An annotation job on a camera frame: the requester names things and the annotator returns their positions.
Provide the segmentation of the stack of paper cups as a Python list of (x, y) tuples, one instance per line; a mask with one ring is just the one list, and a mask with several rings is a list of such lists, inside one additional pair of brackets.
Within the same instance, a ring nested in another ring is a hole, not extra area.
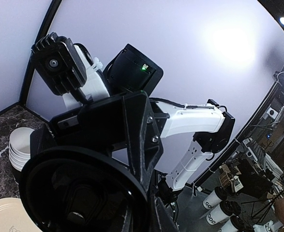
[(20, 127), (13, 130), (9, 136), (9, 162), (17, 184), (24, 165), (30, 159), (30, 135), (33, 132), (32, 128)]

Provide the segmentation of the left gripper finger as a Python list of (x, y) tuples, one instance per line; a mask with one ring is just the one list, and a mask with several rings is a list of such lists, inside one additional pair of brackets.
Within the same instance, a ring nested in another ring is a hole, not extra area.
[(178, 232), (160, 197), (153, 196), (153, 231)]

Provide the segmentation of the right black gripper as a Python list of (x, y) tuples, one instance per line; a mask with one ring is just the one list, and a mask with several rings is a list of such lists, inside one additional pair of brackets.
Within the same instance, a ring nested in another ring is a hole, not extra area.
[(59, 145), (91, 150), (127, 148), (130, 169), (147, 191), (163, 145), (144, 91), (119, 94), (60, 114), (50, 120)]

